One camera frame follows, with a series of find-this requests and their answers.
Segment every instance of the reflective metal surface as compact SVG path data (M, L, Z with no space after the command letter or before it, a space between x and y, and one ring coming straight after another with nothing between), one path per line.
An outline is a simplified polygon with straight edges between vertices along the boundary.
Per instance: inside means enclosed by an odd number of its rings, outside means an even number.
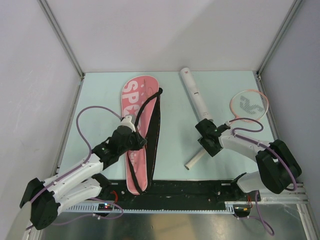
M115 220L85 217L64 226L49 226L43 240L306 240L296 205L260 205L273 227L269 236L258 220L229 214L125 214ZM83 213L63 213L66 222ZM253 207L252 216L257 216Z

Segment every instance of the pink racket bag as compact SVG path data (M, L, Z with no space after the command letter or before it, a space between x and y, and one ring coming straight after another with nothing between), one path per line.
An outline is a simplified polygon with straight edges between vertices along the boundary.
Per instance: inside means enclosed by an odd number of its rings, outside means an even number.
M131 79L121 93L122 116L131 115L136 130L147 140L143 149L125 154L126 185L134 195L141 195L151 187L160 131L161 93L152 76Z

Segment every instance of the light green table surface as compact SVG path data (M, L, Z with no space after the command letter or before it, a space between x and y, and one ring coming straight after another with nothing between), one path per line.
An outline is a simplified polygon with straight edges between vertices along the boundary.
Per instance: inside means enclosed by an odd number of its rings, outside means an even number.
M193 71L204 101L219 126L234 118L229 108L232 97L246 89L257 89L251 71ZM218 180L233 179L238 175L256 171L252 160L228 149L223 149L214 158L206 154L191 170L184 164L201 148L195 129L196 114L178 72L105 72L87 73L83 81L75 116L63 154L60 171L65 171L88 154L88 148L76 128L76 116L85 107L105 106L121 113L121 91L130 79L150 75L163 89L161 95L161 125L153 179L155 180ZM268 120L261 120L264 130L245 133L260 140L273 141ZM89 109L79 120L80 128L92 147L111 136L119 120L103 109ZM258 129L254 123L238 121L233 127ZM125 159L103 171L108 179L125 179Z

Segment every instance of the racket handle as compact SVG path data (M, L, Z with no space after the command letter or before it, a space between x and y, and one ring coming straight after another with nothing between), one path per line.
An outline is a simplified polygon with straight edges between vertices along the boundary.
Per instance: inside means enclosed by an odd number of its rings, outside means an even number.
M206 150L202 148L190 161L188 161L184 167L190 170L205 154Z
M208 108L205 104L204 99L202 98L194 77L188 67L183 68L180 71L183 83L188 90L189 96L192 100L193 107L196 110L199 120L208 119L213 121L213 117L210 115Z

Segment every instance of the racket logo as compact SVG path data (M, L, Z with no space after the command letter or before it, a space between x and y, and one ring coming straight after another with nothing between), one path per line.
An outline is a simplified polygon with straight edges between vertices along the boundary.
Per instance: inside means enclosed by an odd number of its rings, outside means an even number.
M240 97L240 108L242 108L245 112L247 112L248 114L256 114L256 112L254 111L255 109L257 109L259 112L264 112L265 109L257 104L254 105L250 105L250 100L248 98L246 98L245 96L241 96Z

